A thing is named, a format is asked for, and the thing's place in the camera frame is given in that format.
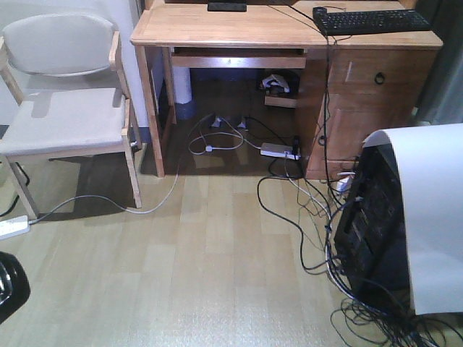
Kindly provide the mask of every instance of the desktop computer tower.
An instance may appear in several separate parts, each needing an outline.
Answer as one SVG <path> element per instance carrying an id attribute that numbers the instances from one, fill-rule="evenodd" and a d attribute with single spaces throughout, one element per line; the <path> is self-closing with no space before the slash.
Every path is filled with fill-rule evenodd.
<path id="1" fill-rule="evenodd" d="M 334 245 L 356 297 L 383 306 L 383 288 L 409 288 L 402 190 L 392 146 L 366 147 L 355 172 Z"/>

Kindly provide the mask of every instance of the laminate floor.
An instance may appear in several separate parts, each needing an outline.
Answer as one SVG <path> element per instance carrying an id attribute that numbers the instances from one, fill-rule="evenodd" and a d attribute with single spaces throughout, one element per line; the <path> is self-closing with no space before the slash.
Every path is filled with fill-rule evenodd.
<path id="1" fill-rule="evenodd" d="M 330 315 L 344 296 L 326 275 L 303 271 L 300 232 L 259 206 L 256 186 L 271 159 L 249 145 L 207 155 L 185 150 L 191 126 L 211 112 L 231 120 L 251 114 L 282 137 L 294 134 L 291 110 L 263 106 L 262 94 L 249 83 L 228 88 L 217 81 L 197 83 L 202 93 L 198 113 L 174 130 L 166 178 L 153 175 L 149 147 L 136 153 L 142 210 L 166 196 L 179 167 L 171 196 L 155 212 L 130 214 L 103 200 L 82 199 L 29 233 L 0 241 L 1 251 L 20 260 L 32 288 L 27 303 L 0 325 L 3 347 L 343 346 Z M 228 98 L 237 96 L 240 102 L 224 108 Z M 256 145 L 276 141 L 256 121 L 248 125 L 245 135 Z M 211 138 L 216 146 L 238 141 Z M 288 167 L 297 172 L 291 163 Z M 120 155 L 53 160 L 25 169 L 42 212 L 81 194 L 133 205 Z M 285 172 L 281 163 L 273 170 Z M 3 170 L 1 175 L 4 209 L 14 192 Z M 307 205 L 320 214 L 311 215 L 301 208 L 297 189 L 288 181 L 264 181 L 260 196 L 270 209 L 300 223 L 307 234 L 306 265 L 322 262 L 320 209 Z M 300 194 L 299 201 L 308 198 Z M 19 203 L 10 216 L 24 213 Z M 458 317 L 450 319 L 462 326 Z M 348 332 L 341 314 L 334 322 L 352 346 L 371 346 Z M 381 336 L 374 325 L 361 333 Z M 454 333 L 447 343 L 458 346 Z"/>

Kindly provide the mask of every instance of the power strip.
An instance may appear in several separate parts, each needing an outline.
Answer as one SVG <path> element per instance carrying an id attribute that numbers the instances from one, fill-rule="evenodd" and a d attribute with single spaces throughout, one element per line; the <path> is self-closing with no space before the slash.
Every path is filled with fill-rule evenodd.
<path id="1" fill-rule="evenodd" d="M 27 233 L 29 229 L 29 221 L 26 215 L 21 215 L 20 217 L 9 220 L 2 220 L 0 222 L 0 240 Z"/>
<path id="2" fill-rule="evenodd" d="M 299 160 L 300 154 L 293 155 L 292 154 L 292 147 L 285 146 L 285 145 L 275 145 L 274 143 L 266 143 L 262 144 L 260 147 L 260 154 L 267 155 L 268 157 L 275 157 L 275 158 L 286 158 L 292 160 Z"/>

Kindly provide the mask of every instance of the white paper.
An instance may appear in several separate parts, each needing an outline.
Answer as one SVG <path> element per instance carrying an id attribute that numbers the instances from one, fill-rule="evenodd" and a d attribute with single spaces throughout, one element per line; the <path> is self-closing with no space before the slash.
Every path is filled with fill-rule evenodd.
<path id="1" fill-rule="evenodd" d="M 416 314 L 463 312 L 463 124 L 378 130 L 402 185 Z"/>
<path id="2" fill-rule="evenodd" d="M 187 67 L 172 67 L 175 86 L 175 102 L 189 103 L 192 100 L 190 69 Z"/>

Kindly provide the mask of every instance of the drawer handle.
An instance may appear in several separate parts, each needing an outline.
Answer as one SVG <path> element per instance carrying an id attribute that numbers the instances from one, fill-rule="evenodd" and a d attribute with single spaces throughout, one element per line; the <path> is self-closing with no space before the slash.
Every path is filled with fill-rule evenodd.
<path id="1" fill-rule="evenodd" d="M 325 138 L 323 135 L 321 135 L 321 136 L 318 138 L 318 144 L 319 144 L 320 146 L 324 146 L 324 145 L 326 144 L 326 138 Z"/>
<path id="2" fill-rule="evenodd" d="M 377 85 L 383 85 L 385 81 L 386 81 L 386 76 L 384 76 L 384 74 L 382 72 L 379 72 L 379 73 L 376 74 L 375 83 Z"/>

